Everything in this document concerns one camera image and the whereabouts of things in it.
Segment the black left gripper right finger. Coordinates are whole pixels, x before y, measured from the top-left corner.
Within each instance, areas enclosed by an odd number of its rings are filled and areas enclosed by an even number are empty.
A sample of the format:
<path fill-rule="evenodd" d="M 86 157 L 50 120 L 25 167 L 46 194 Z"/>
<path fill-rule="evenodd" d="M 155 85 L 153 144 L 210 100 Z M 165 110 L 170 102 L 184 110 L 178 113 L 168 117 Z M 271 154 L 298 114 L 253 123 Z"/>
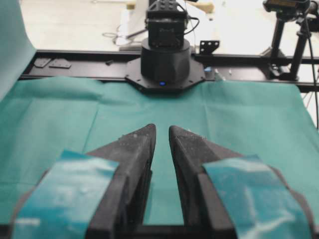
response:
<path fill-rule="evenodd" d="M 203 233 L 213 239 L 238 238 L 235 225 L 203 165 L 241 154 L 175 125 L 169 128 L 169 144 L 184 224 L 203 227 Z"/>

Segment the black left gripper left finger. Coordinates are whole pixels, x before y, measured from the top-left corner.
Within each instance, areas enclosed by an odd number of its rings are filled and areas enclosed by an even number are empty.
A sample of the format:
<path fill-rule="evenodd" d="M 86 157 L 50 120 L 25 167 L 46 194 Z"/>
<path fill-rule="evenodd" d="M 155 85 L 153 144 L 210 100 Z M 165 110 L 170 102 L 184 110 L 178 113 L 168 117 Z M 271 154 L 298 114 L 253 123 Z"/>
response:
<path fill-rule="evenodd" d="M 156 127 L 86 154 L 64 151 L 19 201 L 12 239 L 113 239 L 143 221 Z"/>

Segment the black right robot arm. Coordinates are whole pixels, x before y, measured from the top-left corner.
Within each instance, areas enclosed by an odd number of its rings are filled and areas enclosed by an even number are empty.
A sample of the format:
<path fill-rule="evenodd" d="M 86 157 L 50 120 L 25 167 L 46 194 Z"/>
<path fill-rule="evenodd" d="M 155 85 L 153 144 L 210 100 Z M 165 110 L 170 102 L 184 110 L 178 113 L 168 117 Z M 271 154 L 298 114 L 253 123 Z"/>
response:
<path fill-rule="evenodd" d="M 187 10 L 175 0 L 157 0 L 146 11 L 148 37 L 141 56 L 127 63 L 125 79 L 153 92 L 180 92 L 205 80 L 204 67 L 191 57 L 185 39 Z"/>

